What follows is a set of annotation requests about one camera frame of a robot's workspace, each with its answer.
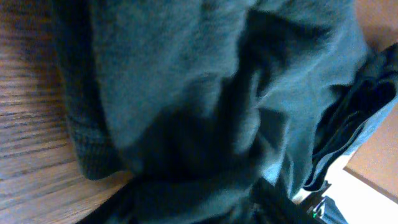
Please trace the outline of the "dark green t-shirt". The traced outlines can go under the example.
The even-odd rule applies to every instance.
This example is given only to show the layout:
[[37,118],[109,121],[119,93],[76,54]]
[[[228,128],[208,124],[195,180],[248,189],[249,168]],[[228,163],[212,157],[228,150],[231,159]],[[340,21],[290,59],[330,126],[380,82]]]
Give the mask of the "dark green t-shirt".
[[84,223],[285,223],[397,103],[397,46],[353,1],[56,0],[83,175],[133,180]]

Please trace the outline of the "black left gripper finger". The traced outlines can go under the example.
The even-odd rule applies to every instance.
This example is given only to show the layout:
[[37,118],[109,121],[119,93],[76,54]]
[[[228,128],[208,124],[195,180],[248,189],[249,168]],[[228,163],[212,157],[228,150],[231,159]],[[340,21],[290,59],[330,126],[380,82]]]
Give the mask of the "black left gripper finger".
[[251,198],[252,219],[256,224],[326,224],[294,204],[264,178],[253,185]]

